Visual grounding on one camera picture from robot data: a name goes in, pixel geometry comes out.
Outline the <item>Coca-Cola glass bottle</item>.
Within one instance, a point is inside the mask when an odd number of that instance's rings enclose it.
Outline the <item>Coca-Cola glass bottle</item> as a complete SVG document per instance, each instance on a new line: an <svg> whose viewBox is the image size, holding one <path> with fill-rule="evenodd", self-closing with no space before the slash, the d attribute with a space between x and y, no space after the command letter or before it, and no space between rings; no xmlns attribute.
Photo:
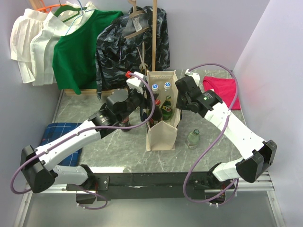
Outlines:
<svg viewBox="0 0 303 227"><path fill-rule="evenodd" d="M155 100L155 110L153 112L153 115L151 119L149 120L150 127L153 127L154 125L158 124L160 121L162 121L162 111L160 109L160 100Z"/></svg>
<svg viewBox="0 0 303 227"><path fill-rule="evenodd" d="M123 132L127 132L130 131L131 129L129 129L128 127L131 127L131 124L129 122L129 116L126 117L125 119L123 119L120 123L120 127L122 127L122 131Z"/></svg>

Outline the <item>green Perrier bottle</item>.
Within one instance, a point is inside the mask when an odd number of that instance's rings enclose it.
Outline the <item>green Perrier bottle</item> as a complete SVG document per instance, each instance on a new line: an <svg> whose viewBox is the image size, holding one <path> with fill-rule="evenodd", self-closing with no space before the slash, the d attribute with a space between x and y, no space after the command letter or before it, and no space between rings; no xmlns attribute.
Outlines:
<svg viewBox="0 0 303 227"><path fill-rule="evenodd" d="M172 116L172 102L171 96L166 96L164 103L161 106L162 118L164 121L167 121Z"/></svg>

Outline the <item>cream canvas tote bag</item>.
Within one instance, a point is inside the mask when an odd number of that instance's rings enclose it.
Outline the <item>cream canvas tote bag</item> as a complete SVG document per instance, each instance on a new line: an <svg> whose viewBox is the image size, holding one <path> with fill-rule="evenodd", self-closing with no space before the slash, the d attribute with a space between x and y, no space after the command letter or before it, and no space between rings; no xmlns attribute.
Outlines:
<svg viewBox="0 0 303 227"><path fill-rule="evenodd" d="M178 80L176 71L149 71L147 72L147 82L150 87L156 84L159 87L159 99L165 101L167 95L172 97L172 116L167 121L161 121L155 126L150 127L146 123L146 149L148 151L174 150L175 141L178 133L181 111L176 108L178 89L175 82ZM164 91L164 85L171 84L171 91Z"/></svg>

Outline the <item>clear Chang soda bottle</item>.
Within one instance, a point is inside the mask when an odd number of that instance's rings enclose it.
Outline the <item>clear Chang soda bottle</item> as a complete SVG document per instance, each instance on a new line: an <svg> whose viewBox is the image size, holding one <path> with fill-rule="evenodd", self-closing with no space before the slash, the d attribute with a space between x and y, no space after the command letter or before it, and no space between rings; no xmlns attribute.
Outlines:
<svg viewBox="0 0 303 227"><path fill-rule="evenodd" d="M194 129L192 132L188 134L187 146L189 149L195 149L199 141L200 141L200 131L198 129Z"/></svg>

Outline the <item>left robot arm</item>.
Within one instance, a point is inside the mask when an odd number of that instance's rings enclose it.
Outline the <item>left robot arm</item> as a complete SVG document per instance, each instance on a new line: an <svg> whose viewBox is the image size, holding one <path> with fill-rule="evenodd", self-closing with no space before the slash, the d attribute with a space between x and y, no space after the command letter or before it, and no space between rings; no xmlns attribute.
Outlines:
<svg viewBox="0 0 303 227"><path fill-rule="evenodd" d="M119 129L120 123L137 107L153 108L154 95L137 89L117 90L79 127L60 138L33 148L22 149L20 167L30 191L40 193L55 184L75 184L84 190L95 188L95 174L87 165L59 166L59 163L84 146Z"/></svg>

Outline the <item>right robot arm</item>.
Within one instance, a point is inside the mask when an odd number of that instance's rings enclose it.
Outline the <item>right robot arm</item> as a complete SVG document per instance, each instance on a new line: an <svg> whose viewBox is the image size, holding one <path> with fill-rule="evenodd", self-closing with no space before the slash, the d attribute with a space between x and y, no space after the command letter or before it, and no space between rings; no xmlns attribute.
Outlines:
<svg viewBox="0 0 303 227"><path fill-rule="evenodd" d="M185 76L175 83L178 89L176 107L199 114L234 144L241 158L215 165L207 177L212 188L219 188L224 181L242 178L246 182L255 182L273 163L277 145L274 141L265 141L252 132L229 109L227 104L214 92L202 92L191 76Z"/></svg>

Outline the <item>pink folded t-shirt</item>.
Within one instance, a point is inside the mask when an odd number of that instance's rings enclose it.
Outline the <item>pink folded t-shirt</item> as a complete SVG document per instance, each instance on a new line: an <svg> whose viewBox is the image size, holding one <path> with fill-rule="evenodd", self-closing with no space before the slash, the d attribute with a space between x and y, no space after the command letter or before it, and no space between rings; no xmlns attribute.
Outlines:
<svg viewBox="0 0 303 227"><path fill-rule="evenodd" d="M221 79L205 76L202 81L204 90L213 90L230 107L235 92L236 84L234 79Z"/></svg>

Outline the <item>dark patterned hanging shirt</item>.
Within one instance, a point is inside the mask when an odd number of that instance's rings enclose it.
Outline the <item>dark patterned hanging shirt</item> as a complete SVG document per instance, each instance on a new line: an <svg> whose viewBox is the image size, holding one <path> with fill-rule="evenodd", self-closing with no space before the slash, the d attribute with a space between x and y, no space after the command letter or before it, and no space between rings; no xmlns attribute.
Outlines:
<svg viewBox="0 0 303 227"><path fill-rule="evenodd" d="M152 70L152 16L153 8L138 7L144 11L137 24L124 14L114 19L96 41L97 97L103 90L124 88L127 71Z"/></svg>

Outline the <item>green hanging t-shirt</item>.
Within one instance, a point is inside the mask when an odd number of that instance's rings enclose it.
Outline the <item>green hanging t-shirt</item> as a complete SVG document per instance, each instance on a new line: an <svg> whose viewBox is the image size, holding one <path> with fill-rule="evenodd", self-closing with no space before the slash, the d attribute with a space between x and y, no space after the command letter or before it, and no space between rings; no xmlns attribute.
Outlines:
<svg viewBox="0 0 303 227"><path fill-rule="evenodd" d="M92 11L80 28L61 36L54 47L52 68L59 89L80 95L83 89L96 89L95 51L99 34L123 15L121 11Z"/></svg>

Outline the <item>blue plaid cloth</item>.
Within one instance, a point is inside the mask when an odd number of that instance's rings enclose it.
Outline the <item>blue plaid cloth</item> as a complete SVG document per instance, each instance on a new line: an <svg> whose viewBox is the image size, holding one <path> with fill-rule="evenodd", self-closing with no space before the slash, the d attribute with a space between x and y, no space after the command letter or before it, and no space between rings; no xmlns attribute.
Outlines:
<svg viewBox="0 0 303 227"><path fill-rule="evenodd" d="M54 140L60 138L61 136L71 132L80 126L80 123L73 122L55 122L49 124L42 136L40 146L46 145ZM59 163L60 166L77 166L80 161L80 156L82 153L82 149L78 149L73 152L71 155L66 157L63 161Z"/></svg>

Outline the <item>wooden hanger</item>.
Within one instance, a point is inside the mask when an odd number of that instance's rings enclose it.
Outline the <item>wooden hanger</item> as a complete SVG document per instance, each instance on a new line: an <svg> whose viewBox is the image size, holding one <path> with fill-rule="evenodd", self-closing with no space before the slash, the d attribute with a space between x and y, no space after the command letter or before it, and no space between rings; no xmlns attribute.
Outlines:
<svg viewBox="0 0 303 227"><path fill-rule="evenodd" d="M128 15L128 21L122 31L122 35L125 39L131 39L149 29L148 22L145 21L145 11L137 10L137 3L135 0L128 0L128 2L132 5L132 12Z"/></svg>

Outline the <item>green hanger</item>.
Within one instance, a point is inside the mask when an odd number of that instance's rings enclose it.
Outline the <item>green hanger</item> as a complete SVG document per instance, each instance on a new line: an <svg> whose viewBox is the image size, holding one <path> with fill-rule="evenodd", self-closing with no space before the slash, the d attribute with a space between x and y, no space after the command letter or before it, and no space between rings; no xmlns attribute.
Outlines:
<svg viewBox="0 0 303 227"><path fill-rule="evenodd" d="M61 4L59 8L54 12L54 16L59 18L63 23L75 18L80 15L80 12L86 10L87 7L76 7L74 5Z"/></svg>

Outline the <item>white hanging blouse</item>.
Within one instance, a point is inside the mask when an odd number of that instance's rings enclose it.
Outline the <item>white hanging blouse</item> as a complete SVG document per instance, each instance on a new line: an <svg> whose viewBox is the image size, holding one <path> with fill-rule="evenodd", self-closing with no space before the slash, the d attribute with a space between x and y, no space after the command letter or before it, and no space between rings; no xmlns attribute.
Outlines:
<svg viewBox="0 0 303 227"><path fill-rule="evenodd" d="M54 47L61 38L80 28L96 10L88 2L79 16L63 23L52 12L25 9L14 22L10 36L11 59L17 61L23 83L34 86L55 82L52 68Z"/></svg>

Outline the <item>orange hanger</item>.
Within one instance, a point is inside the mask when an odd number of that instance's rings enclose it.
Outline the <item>orange hanger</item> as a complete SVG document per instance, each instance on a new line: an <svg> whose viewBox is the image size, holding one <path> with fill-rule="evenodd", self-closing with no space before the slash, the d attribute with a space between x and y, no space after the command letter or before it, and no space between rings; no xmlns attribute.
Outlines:
<svg viewBox="0 0 303 227"><path fill-rule="evenodd" d="M58 7L61 7L62 4L59 3L59 4L53 4L53 5L45 5L44 1L43 0L39 0L38 1L39 3L39 6L37 7L36 11L40 11L40 12L44 12L44 13L49 13L51 12L54 8L58 8Z"/></svg>

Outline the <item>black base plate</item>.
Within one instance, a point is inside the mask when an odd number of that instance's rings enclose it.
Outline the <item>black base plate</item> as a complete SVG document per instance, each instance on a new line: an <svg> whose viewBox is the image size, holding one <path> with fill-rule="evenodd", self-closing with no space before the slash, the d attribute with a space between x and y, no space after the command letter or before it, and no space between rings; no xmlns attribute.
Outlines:
<svg viewBox="0 0 303 227"><path fill-rule="evenodd" d="M95 182L87 188L108 200L183 198L186 172L96 173ZM206 190L223 190L232 180L220 182L208 172L193 172L186 192L193 200L204 200Z"/></svg>

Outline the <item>aluminium rail frame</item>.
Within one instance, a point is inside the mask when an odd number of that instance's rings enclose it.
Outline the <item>aluminium rail frame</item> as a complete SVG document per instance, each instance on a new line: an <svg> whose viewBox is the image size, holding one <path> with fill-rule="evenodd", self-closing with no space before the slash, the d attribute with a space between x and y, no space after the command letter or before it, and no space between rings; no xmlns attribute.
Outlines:
<svg viewBox="0 0 303 227"><path fill-rule="evenodd" d="M101 173L93 192L55 185L23 196L17 227L284 227L268 173L254 183L207 172Z"/></svg>

